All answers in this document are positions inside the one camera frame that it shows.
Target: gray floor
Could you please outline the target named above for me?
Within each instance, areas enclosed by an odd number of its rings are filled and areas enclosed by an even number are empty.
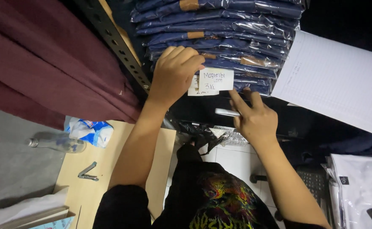
[[[24,141],[61,133],[0,111],[0,208],[53,192],[65,154]]]

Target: black t-shirt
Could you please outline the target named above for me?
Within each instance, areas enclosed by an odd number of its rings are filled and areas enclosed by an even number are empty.
[[[284,221],[287,229],[323,229]],[[162,214],[151,225],[146,191],[117,185],[102,197],[94,229],[279,228],[268,207],[242,180],[218,163],[178,162]]]

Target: paper label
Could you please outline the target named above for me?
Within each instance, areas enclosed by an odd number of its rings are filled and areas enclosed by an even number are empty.
[[[192,85],[190,85],[190,88],[199,88],[199,76],[194,75],[192,79]]]
[[[230,131],[230,132],[234,132],[234,130],[235,130],[235,128],[226,127],[226,126],[214,126],[214,129],[226,130],[226,131]]]
[[[218,95],[219,91],[199,91],[197,88],[189,88],[188,96]]]
[[[228,91],[234,85],[234,70],[206,67],[200,70],[199,89],[205,91]]]

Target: maroon fabric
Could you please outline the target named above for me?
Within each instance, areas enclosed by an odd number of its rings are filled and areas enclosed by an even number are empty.
[[[0,0],[0,110],[60,129],[65,115],[134,123],[140,106],[115,56],[63,4]]]

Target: person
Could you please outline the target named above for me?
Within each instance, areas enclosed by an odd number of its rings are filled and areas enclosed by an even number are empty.
[[[111,175],[94,220],[95,229],[112,228],[278,228],[267,206],[221,165],[203,162],[198,149],[185,144],[162,214],[151,224],[146,180],[164,115],[191,85],[204,57],[192,48],[169,47],[158,59],[152,86]],[[330,229],[311,192],[289,164],[276,139],[277,114],[258,92],[244,89],[249,107],[235,90],[230,104],[241,116],[234,126],[258,154],[272,197],[287,229]]]

